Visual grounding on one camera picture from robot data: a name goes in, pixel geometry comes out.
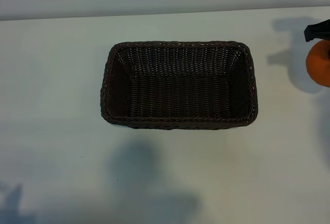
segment rectangular basket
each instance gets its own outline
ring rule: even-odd
[[[135,129],[218,130],[258,114],[249,48],[238,42],[124,42],[105,66],[101,113]]]

